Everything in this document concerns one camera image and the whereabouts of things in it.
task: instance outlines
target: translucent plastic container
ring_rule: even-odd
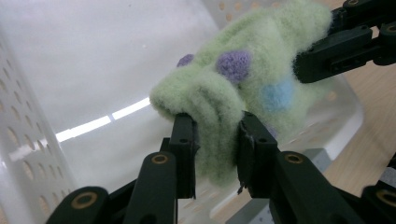
[[[229,21],[268,1],[1,1],[0,223],[44,223],[70,191],[137,178],[172,123],[147,97]],[[282,149],[335,159],[362,122],[342,76]],[[209,223],[235,197],[197,182],[179,223]]]

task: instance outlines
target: fuzzy green fabric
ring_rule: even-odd
[[[235,141],[243,110],[258,116],[280,143],[302,128],[308,108],[330,81],[301,84],[292,72],[293,60],[326,36],[331,19],[327,7],[310,0],[252,10],[152,90],[150,101],[160,114],[172,119],[188,113],[198,123],[198,175],[220,186],[235,180]],[[251,57],[248,75],[237,83],[217,68],[219,56],[233,50]]]

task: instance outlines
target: purple spot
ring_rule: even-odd
[[[194,55],[193,54],[187,54],[186,56],[182,57],[178,63],[177,63],[177,67],[181,67],[181,66],[186,66],[187,64],[189,64],[192,59],[194,59]]]
[[[236,84],[248,76],[251,57],[246,50],[233,50],[222,53],[216,64],[218,72]]]

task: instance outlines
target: screw hole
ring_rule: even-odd
[[[72,207],[75,209],[84,209],[91,205],[93,205],[98,198],[98,195],[95,192],[83,192],[80,193],[75,199],[72,201]]]
[[[151,159],[151,161],[155,164],[164,164],[168,161],[168,157],[164,155],[157,155]]]
[[[353,5],[358,4],[358,3],[359,3],[359,0],[350,0],[348,3],[349,3],[351,6],[353,6]]]
[[[381,200],[383,203],[386,203],[387,205],[390,205],[392,207],[396,207],[396,193],[386,190],[386,189],[381,189],[376,192],[376,197]]]
[[[291,163],[299,164],[303,162],[303,158],[296,154],[287,154],[285,160]]]
[[[389,26],[388,28],[387,28],[387,31],[388,32],[391,32],[391,33],[393,33],[393,32],[396,32],[396,26]]]

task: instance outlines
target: table surface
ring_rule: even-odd
[[[319,0],[331,8],[345,1]],[[363,188],[375,185],[396,152],[396,64],[376,66],[372,62],[345,73],[364,109],[361,128],[325,171],[339,189],[360,196]],[[215,219],[224,222],[250,200],[247,191]]]

